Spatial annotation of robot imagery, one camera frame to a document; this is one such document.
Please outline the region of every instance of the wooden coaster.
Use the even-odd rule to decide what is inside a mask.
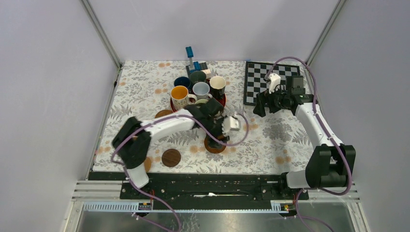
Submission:
[[[205,148],[207,149],[207,151],[209,151],[210,153],[213,153],[213,154],[219,154],[219,153],[221,153],[222,151],[225,150],[226,146],[222,146],[221,149],[216,149],[216,148],[210,147],[208,145],[208,138],[209,138],[209,136],[206,136],[205,140],[204,140],[204,145],[205,145]]]
[[[149,172],[149,170],[151,169],[151,164],[152,164],[151,158],[147,157],[144,161],[145,172]]]
[[[168,149],[162,154],[162,163],[167,167],[175,167],[181,161],[181,154],[175,149]]]
[[[155,118],[162,117],[165,115],[170,115],[172,113],[173,113],[172,110],[161,110],[155,115]]]

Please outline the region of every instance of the floral tablecloth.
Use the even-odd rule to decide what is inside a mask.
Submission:
[[[297,62],[282,64],[299,65]],[[109,118],[93,165],[93,171],[122,171],[110,161],[114,151],[111,141],[124,122],[131,116],[139,120],[153,119],[155,114],[170,109],[170,91],[174,80],[186,76],[187,61],[127,61],[111,106]],[[248,138],[241,145],[227,147],[220,154],[209,153],[204,147],[205,132],[202,129],[181,131],[151,143],[147,156],[152,161],[150,172],[166,173],[231,173],[231,174],[280,174],[305,168],[312,154],[310,143],[302,124],[290,111],[279,111],[265,117],[255,115],[253,106],[243,105],[245,79],[244,61],[207,61],[213,75],[226,79],[227,102],[224,113],[243,113],[249,123]],[[230,136],[239,141],[243,129]],[[161,156],[167,149],[181,153],[180,163],[166,167]]]

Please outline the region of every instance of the orange mug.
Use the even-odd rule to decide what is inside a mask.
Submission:
[[[180,110],[187,105],[194,104],[190,101],[190,98],[193,98],[195,102],[198,100],[195,95],[188,93],[188,89],[185,86],[175,86],[171,90],[172,104],[176,110]]]

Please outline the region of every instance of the blue mug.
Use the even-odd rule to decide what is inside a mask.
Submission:
[[[185,86],[187,89],[191,89],[191,81],[186,76],[180,76],[174,80],[174,87],[176,86]]]

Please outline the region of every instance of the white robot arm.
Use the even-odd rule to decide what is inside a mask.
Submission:
[[[356,151],[351,145],[344,145],[335,136],[326,120],[323,118],[319,105],[313,102],[313,95],[306,94],[303,88],[303,77],[287,77],[286,81],[272,73],[269,90],[257,95],[257,102],[253,112],[259,116],[265,116],[265,104],[267,103],[270,113],[281,109],[291,110],[293,115],[302,123],[310,141],[314,147],[313,154],[305,170],[282,174],[286,179],[286,188],[325,188],[344,187],[348,184],[347,169],[335,148],[335,145],[326,136],[323,128],[330,133],[347,160],[350,170],[353,170]]]
[[[185,109],[154,120],[138,121],[135,117],[130,117],[119,130],[112,144],[117,148],[133,132],[144,128],[118,151],[133,183],[141,188],[149,181],[144,168],[149,145],[153,141],[178,131],[198,128],[198,124],[192,118],[199,121],[212,136],[224,143],[228,142],[229,134],[240,130],[241,125],[236,115],[215,119],[214,116],[222,109],[223,106],[217,100],[211,99],[199,108],[196,105],[188,105]],[[219,143],[211,139],[208,140],[208,145],[214,148],[221,147]]]

